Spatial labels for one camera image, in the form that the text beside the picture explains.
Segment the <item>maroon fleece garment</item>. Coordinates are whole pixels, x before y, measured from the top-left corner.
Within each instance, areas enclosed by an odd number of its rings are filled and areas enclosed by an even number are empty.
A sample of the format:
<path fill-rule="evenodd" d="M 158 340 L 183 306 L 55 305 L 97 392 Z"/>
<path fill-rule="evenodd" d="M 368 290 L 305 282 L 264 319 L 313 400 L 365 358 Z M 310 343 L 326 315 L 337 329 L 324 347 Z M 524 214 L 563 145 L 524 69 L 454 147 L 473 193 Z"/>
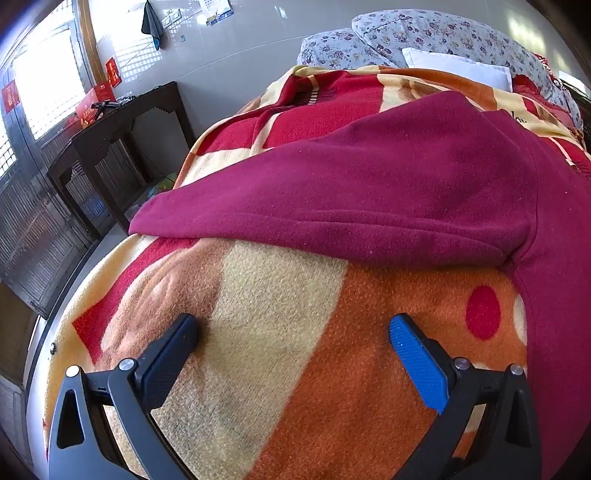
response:
<path fill-rule="evenodd" d="M 392 266 L 493 266 L 526 310 L 550 478 L 590 420 L 590 180 L 504 111 L 440 92 L 148 201 L 133 233 Z"/>

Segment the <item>red orange patterned blanket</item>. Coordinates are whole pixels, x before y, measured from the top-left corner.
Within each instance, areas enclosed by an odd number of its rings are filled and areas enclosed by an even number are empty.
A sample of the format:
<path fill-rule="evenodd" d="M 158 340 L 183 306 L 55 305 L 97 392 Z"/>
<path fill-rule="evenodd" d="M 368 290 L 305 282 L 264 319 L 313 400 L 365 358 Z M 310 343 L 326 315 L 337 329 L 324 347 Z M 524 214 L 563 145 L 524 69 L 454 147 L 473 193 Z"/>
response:
<path fill-rule="evenodd" d="M 440 93 L 504 111 L 556 147 L 590 180 L 590 153 L 558 108 L 425 69 L 297 66 L 262 96 L 212 125 L 170 191 L 270 149 Z M 133 233 L 91 271 L 67 306 L 45 379 L 46 460 L 65 371 L 92 373 L 138 358 L 181 314 L 200 324 L 195 350 L 155 423 L 193 479 L 397 479 L 433 424 L 390 343 L 408 314 L 453 358 L 528 373 L 526 310 L 493 266 L 392 266 L 228 238 Z M 128 467 L 145 472 L 111 406 Z M 590 475 L 590 420 L 550 478 Z"/>

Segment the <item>red gift box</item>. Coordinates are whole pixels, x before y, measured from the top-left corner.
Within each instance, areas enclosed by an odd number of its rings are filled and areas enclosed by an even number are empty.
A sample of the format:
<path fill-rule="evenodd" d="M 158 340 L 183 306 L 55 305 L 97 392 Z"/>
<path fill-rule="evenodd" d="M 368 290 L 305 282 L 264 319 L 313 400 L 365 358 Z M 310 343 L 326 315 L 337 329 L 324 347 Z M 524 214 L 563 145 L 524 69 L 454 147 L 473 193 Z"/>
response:
<path fill-rule="evenodd" d="M 105 101 L 115 101 L 115 96 L 109 82 L 100 83 L 92 87 L 76 106 L 76 115 L 81 127 L 86 128 L 95 121 L 97 109 L 94 104 Z"/>

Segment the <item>red paper door decoration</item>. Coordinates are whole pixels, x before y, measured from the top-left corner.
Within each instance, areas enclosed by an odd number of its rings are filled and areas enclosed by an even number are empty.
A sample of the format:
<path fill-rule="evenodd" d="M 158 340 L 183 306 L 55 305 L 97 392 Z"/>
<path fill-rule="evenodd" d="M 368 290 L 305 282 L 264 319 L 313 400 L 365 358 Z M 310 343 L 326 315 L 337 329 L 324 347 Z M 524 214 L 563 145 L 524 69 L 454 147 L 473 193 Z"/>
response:
<path fill-rule="evenodd" d="M 20 104 L 18 88 L 14 80 L 9 81 L 1 90 L 4 111 L 10 113 Z"/>

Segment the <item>white pillow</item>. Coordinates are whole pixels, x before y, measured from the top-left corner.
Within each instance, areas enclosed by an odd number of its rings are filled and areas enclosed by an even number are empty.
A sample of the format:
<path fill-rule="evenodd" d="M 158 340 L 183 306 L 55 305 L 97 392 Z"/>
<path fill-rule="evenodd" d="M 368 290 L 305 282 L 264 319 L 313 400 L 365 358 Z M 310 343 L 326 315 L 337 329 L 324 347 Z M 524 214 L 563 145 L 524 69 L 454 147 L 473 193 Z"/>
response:
<path fill-rule="evenodd" d="M 410 68 L 437 70 L 503 90 L 513 91 L 511 71 L 508 67 L 488 65 L 465 57 L 434 53 L 407 47 L 402 49 Z"/>

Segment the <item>floral quilt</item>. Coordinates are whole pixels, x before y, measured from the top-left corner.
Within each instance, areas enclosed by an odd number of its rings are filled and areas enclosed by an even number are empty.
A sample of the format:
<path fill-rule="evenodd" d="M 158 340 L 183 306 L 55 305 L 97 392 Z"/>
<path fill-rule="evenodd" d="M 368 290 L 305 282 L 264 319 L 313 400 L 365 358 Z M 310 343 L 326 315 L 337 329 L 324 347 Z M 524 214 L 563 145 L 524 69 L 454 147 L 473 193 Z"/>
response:
<path fill-rule="evenodd" d="M 487 24 L 450 13 L 420 9 L 363 13 L 353 17 L 349 28 L 305 37 L 297 62 L 335 70 L 367 65 L 407 68 L 411 65 L 403 54 L 407 48 L 505 67 L 513 78 L 528 78 L 544 100 L 558 107 L 557 116 L 567 126 L 583 127 L 579 107 L 544 57 Z"/>

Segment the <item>dark hanging cloth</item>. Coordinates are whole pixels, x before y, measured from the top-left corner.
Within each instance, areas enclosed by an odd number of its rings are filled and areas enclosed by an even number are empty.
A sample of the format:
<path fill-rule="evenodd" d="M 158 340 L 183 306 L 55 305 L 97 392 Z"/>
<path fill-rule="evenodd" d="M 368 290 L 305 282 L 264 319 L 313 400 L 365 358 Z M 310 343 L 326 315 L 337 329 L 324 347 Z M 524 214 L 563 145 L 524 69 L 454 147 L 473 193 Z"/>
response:
<path fill-rule="evenodd" d="M 149 1 L 146 1 L 143 6 L 141 33 L 151 37 L 154 49 L 156 51 L 161 48 L 164 29 L 160 19 L 156 15 L 156 12 Z"/>

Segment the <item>wall calendar poster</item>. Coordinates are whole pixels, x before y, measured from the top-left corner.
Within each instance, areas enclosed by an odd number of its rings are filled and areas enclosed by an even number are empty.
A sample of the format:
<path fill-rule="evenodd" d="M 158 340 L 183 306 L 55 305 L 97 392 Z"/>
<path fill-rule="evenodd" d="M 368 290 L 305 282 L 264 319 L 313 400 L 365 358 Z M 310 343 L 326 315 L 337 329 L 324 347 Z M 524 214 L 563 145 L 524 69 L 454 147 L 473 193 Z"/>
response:
<path fill-rule="evenodd" d="M 197 23 L 212 26 L 233 15 L 228 0 L 199 0 L 200 10 L 197 12 Z"/>

